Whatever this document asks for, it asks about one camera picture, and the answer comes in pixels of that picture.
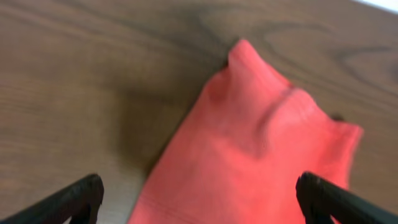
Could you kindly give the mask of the orange red t-shirt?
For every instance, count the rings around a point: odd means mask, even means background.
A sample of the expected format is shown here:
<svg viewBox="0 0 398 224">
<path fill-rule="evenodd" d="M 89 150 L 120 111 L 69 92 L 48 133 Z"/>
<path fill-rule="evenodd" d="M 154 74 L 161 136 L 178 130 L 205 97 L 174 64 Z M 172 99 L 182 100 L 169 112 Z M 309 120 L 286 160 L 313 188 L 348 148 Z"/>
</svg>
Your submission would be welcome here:
<svg viewBox="0 0 398 224">
<path fill-rule="evenodd" d="M 203 88 L 130 223 L 303 223 L 305 171 L 348 186 L 360 126 L 335 121 L 246 40 Z"/>
</svg>

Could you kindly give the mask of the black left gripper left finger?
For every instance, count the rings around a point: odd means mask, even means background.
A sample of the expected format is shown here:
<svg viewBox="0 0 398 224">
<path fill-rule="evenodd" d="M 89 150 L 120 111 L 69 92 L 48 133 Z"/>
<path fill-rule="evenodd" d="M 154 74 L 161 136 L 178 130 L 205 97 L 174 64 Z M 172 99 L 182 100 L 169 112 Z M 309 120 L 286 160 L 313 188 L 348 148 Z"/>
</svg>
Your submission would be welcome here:
<svg viewBox="0 0 398 224">
<path fill-rule="evenodd" d="M 90 174 L 34 205 L 3 220 L 3 224 L 96 224 L 104 186 L 98 174 Z"/>
</svg>

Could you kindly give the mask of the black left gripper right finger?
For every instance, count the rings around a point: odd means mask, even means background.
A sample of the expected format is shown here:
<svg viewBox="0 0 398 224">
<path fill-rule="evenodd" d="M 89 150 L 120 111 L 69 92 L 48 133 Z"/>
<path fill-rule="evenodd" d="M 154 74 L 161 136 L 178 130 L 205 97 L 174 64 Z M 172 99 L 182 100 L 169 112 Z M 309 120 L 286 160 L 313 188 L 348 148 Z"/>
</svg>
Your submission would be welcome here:
<svg viewBox="0 0 398 224">
<path fill-rule="evenodd" d="M 298 178 L 295 189 L 306 224 L 397 224 L 397 215 L 311 172 Z"/>
</svg>

